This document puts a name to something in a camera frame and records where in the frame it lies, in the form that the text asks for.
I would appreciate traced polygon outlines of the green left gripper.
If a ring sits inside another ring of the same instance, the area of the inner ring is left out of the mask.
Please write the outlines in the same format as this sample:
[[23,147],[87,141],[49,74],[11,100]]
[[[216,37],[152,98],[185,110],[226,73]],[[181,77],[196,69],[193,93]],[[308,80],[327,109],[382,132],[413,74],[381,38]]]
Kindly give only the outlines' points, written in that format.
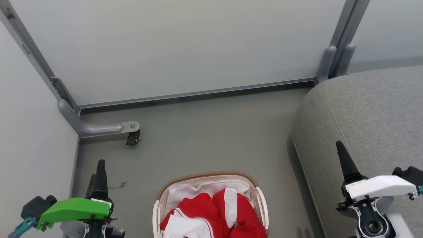
[[110,199],[106,200],[107,198],[105,160],[99,160],[96,173],[91,175],[85,198],[70,198],[56,202],[41,214],[37,229],[44,227],[52,229],[55,223],[72,220],[107,220],[113,207],[113,202]]

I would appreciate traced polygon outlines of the grey fabric sofa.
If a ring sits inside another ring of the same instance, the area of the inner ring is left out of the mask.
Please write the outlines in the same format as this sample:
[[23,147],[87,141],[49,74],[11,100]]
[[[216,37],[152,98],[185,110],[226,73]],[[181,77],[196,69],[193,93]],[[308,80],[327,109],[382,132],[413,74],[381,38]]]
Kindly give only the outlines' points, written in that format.
[[336,211],[344,180],[342,141],[362,175],[423,170],[423,66],[348,74],[319,83],[301,101],[293,144],[326,238],[348,238],[357,221]]

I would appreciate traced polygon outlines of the white laundry basket brown rim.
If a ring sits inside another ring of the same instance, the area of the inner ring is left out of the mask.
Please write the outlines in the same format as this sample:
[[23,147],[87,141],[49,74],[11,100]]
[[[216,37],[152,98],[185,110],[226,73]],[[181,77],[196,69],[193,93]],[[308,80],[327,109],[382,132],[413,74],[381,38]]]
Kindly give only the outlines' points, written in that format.
[[192,187],[193,190],[199,192],[217,192],[217,189],[213,188],[204,189],[204,185],[214,185],[216,183],[223,183],[229,188],[236,188],[236,186],[231,185],[230,182],[238,182],[245,185],[245,189],[238,189],[237,192],[242,193],[249,200],[250,204],[255,209],[255,213],[258,219],[266,231],[266,235],[269,235],[269,212],[266,199],[255,179],[247,173],[240,171],[218,171],[176,178],[167,182],[160,189],[159,193],[157,194],[156,202],[153,206],[153,237],[163,238],[163,235],[160,231],[160,222],[162,222],[166,214],[174,208],[174,206],[171,206],[171,203],[168,201],[169,199],[173,198],[173,196],[170,195],[171,189],[187,185]]

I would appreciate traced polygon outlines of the red and white shirt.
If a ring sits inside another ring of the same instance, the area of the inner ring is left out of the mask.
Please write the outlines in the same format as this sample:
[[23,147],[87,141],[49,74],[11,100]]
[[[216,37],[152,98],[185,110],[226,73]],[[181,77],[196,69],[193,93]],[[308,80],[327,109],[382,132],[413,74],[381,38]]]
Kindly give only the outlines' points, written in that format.
[[232,188],[184,198],[160,223],[163,238],[267,238],[248,199]]

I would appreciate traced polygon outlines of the white basket liner cloth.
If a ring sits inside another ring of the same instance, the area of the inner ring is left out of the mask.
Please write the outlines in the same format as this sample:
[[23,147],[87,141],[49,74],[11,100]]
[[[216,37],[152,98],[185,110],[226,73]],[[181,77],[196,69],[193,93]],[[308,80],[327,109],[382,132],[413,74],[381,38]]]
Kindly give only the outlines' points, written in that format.
[[170,187],[168,190],[165,212],[168,213],[172,209],[175,209],[184,198],[192,199],[201,193],[207,193],[212,198],[214,194],[225,188],[232,188],[236,190],[237,193],[245,196],[251,205],[253,204],[251,199],[251,190],[246,182],[239,180],[224,180],[206,182],[195,186],[183,184]]

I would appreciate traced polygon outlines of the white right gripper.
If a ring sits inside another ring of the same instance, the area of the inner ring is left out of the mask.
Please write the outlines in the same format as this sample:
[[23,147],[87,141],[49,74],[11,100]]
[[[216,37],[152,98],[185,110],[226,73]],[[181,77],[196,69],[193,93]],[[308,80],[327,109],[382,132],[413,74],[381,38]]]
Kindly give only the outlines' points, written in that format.
[[396,175],[379,175],[368,179],[361,175],[342,141],[336,142],[337,154],[343,173],[343,186],[351,199],[361,201],[384,196],[418,196],[416,186]]

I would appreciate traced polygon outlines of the grey partition post foot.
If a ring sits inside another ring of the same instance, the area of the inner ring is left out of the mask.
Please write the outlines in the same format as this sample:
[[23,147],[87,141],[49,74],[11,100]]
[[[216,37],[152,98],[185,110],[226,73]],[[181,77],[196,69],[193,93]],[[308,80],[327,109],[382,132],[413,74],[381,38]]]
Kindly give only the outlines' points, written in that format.
[[329,46],[324,51],[322,60],[317,71],[316,78],[314,80],[315,85],[324,82],[329,79],[330,69],[334,61],[334,56],[337,52],[336,46]]
[[346,45],[343,53],[340,56],[339,62],[334,70],[333,76],[339,77],[347,74],[348,67],[350,65],[352,56],[355,52],[356,46],[353,43]]

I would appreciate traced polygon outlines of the grey partition corner post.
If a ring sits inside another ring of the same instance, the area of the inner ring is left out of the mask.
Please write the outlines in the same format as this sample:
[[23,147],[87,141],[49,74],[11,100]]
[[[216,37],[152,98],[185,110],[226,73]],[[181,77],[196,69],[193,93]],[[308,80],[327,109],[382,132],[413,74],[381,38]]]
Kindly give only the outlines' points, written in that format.
[[0,17],[18,46],[23,50],[56,99],[66,101],[74,113],[79,116],[79,107],[72,99],[64,83],[54,74],[16,10],[13,8],[10,0],[0,0]]

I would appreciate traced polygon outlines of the black caster wheel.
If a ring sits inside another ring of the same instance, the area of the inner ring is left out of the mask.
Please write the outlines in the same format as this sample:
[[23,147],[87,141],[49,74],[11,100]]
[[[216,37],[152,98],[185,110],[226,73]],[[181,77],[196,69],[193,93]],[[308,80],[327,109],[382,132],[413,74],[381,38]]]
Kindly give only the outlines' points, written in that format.
[[140,140],[140,130],[128,134],[126,145],[136,145]]

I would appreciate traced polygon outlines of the grey partition foot bar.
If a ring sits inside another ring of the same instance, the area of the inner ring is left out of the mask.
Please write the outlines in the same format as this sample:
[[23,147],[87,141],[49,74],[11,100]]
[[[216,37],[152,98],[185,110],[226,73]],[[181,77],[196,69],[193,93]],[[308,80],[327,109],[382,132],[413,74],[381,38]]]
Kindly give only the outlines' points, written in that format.
[[58,101],[58,108],[63,117],[72,126],[80,138],[101,137],[114,134],[129,134],[139,130],[140,124],[136,121],[95,124],[89,123],[75,113],[63,99]]

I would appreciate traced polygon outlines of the grey partition bottom rail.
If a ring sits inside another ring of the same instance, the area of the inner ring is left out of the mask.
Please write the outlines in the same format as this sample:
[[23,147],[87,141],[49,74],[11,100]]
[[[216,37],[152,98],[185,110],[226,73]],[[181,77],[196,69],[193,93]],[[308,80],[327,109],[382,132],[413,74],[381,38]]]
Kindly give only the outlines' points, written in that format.
[[79,109],[90,109],[90,108],[98,108],[98,107],[115,106],[115,105],[121,105],[121,104],[141,103],[145,101],[156,101],[156,100],[201,96],[201,95],[208,95],[208,94],[226,93],[226,92],[233,92],[233,91],[259,89],[259,88],[269,88],[269,87],[284,86],[289,84],[308,83],[308,82],[313,82],[315,79],[316,79],[315,77],[309,77],[309,78],[303,78],[303,79],[285,80],[281,82],[262,83],[257,85],[231,87],[231,88],[225,88],[225,89],[206,90],[206,91],[199,91],[199,92],[181,93],[181,94],[147,97],[147,98],[139,98],[139,99],[109,101],[109,102],[93,103],[93,104],[82,104],[82,105],[79,105]]

